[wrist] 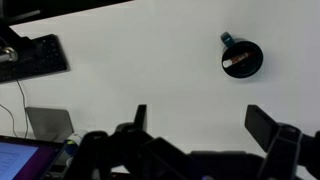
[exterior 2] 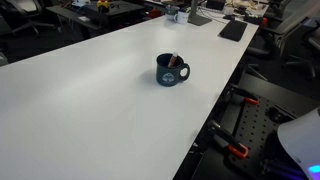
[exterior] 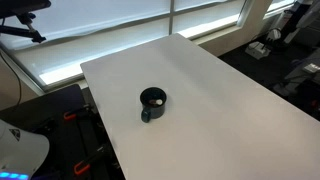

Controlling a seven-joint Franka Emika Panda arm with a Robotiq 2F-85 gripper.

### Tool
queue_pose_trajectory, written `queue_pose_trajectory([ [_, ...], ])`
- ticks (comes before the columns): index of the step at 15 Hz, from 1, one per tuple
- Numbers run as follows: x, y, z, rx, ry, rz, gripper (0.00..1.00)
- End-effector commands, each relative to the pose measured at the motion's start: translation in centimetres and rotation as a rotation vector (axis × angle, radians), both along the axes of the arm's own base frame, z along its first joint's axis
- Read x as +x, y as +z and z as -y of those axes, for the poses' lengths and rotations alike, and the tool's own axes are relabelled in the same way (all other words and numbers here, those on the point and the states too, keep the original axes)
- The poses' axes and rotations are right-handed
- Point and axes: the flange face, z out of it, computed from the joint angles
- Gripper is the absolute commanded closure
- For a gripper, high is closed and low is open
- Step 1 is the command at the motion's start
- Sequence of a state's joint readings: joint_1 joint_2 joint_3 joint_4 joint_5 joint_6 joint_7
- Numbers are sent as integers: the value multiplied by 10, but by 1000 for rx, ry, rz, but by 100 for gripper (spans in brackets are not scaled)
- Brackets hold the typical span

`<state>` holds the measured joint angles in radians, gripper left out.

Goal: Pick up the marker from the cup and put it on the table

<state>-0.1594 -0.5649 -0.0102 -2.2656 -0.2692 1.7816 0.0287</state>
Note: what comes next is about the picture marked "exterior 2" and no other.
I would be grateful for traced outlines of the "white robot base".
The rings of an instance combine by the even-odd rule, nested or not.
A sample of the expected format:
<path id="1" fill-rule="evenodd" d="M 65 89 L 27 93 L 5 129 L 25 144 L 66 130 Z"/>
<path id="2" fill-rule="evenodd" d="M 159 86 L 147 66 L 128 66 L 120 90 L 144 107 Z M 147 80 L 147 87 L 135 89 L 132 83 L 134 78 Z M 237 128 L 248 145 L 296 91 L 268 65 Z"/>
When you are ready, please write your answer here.
<path id="1" fill-rule="evenodd" d="M 277 135 L 286 153 L 309 180 L 320 180 L 320 108 L 281 124 Z"/>

